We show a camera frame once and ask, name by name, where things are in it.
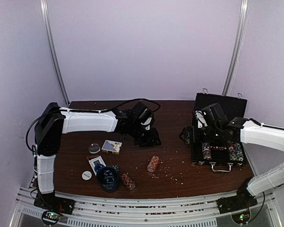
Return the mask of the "white dealer button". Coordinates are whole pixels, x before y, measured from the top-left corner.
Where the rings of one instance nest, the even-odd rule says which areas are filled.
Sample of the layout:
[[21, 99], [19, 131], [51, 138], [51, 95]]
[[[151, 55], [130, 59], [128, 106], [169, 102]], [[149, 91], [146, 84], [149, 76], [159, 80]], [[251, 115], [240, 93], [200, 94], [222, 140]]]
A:
[[81, 175], [82, 179], [88, 181], [92, 178], [93, 174], [90, 171], [84, 171]]

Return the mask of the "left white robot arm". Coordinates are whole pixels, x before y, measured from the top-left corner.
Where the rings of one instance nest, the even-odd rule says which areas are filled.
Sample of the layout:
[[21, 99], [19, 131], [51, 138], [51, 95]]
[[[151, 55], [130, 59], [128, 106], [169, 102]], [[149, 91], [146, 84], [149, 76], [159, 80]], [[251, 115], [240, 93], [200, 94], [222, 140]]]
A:
[[159, 132], [153, 127], [154, 110], [137, 99], [137, 104], [127, 110], [118, 106], [104, 110], [83, 110], [60, 107], [50, 103], [33, 124], [36, 156], [37, 185], [40, 202], [48, 210], [59, 205], [54, 192], [54, 161], [60, 149], [63, 134], [81, 131], [116, 132], [129, 135], [139, 147], [160, 146]]

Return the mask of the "orange black chip stack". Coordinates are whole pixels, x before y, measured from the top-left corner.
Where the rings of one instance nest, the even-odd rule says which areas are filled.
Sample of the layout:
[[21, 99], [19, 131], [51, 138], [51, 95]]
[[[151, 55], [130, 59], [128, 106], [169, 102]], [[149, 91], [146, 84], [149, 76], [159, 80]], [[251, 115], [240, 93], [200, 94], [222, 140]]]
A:
[[120, 179], [128, 190], [131, 191], [136, 187], [135, 182], [127, 174], [122, 174]]
[[159, 156], [152, 156], [152, 158], [149, 160], [146, 170], [150, 173], [155, 173], [159, 164], [162, 162], [163, 160]]

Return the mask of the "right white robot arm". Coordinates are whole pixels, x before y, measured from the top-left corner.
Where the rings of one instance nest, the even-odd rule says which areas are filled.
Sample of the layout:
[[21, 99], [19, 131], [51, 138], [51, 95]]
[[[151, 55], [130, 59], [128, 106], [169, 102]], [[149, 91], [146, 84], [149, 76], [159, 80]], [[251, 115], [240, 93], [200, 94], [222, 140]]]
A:
[[[228, 120], [219, 103], [193, 111], [197, 126], [184, 127], [179, 138], [185, 144], [195, 142], [237, 142], [256, 144], [284, 152], [284, 128], [259, 123], [252, 118]], [[284, 162], [265, 173], [245, 180], [233, 198], [233, 205], [242, 209], [260, 193], [284, 185]]]

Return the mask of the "white card deck box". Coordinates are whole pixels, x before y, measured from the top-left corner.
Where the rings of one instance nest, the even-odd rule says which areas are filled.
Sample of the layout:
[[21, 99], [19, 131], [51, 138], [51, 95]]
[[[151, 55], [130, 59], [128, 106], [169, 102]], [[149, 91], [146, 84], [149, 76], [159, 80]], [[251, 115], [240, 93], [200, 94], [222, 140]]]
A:
[[102, 164], [104, 167], [106, 166], [103, 158], [101, 156], [88, 156], [87, 160], [92, 168], [92, 170], [94, 171], [94, 166], [96, 164]]

